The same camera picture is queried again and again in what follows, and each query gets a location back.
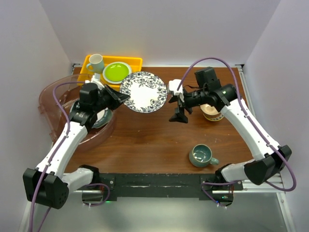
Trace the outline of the dark floral plate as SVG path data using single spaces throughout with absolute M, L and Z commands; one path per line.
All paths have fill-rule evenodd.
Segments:
M 129 74 L 120 85 L 120 92 L 130 96 L 124 105 L 137 113 L 153 113 L 167 101 L 167 86 L 153 73 L 140 71 Z

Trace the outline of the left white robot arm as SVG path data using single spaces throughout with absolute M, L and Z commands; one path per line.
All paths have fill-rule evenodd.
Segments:
M 129 98 L 108 85 L 99 87 L 86 83 L 81 86 L 79 99 L 67 116 L 62 134 L 36 168 L 28 168 L 23 174 L 28 201 L 60 209 L 72 192 L 82 187 L 96 189 L 100 185 L 96 167 L 82 165 L 68 175 L 64 175 L 64 171 L 79 143 L 97 121 L 97 114 L 105 109 L 115 110 Z

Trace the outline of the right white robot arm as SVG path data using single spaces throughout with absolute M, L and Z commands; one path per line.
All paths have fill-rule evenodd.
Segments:
M 208 104 L 226 118 L 248 146 L 253 159 L 227 164 L 215 172 L 215 184 L 221 190 L 227 189 L 234 181 L 250 180 L 256 185 L 268 181 L 285 167 L 285 161 L 292 154 L 289 146 L 281 146 L 272 139 L 252 115 L 244 99 L 238 97 L 232 84 L 221 85 L 213 68 L 207 67 L 195 72 L 198 89 L 187 92 L 180 79 L 168 83 L 170 102 L 176 102 L 171 122 L 187 123 L 185 111 Z

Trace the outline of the green rim lettered plate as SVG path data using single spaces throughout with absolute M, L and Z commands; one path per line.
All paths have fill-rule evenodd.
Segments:
M 92 129 L 99 129 L 110 122 L 112 111 L 108 108 L 99 111 L 95 114 L 93 111 L 82 111 L 80 101 L 77 100 L 71 106 L 69 113 L 68 127 L 71 127 L 71 122 L 78 123 L 80 126 L 85 126 L 89 132 Z

